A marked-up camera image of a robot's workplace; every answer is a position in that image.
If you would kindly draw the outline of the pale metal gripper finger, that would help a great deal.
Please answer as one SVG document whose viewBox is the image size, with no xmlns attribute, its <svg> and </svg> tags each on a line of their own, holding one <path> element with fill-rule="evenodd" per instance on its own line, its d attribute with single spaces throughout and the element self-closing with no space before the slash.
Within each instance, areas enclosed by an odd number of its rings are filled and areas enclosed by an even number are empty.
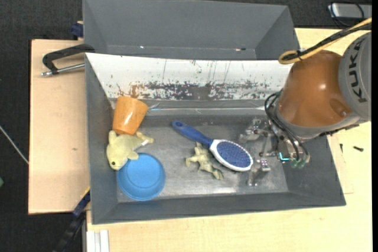
<svg viewBox="0 0 378 252">
<path fill-rule="evenodd" d="M 261 119 L 253 119 L 250 125 L 239 135 L 239 142 L 255 141 L 268 135 L 268 125 Z"/>
<path fill-rule="evenodd" d="M 258 181 L 262 179 L 270 171 L 271 167 L 265 158 L 256 159 L 249 171 L 247 185 L 256 186 Z"/>
</svg>

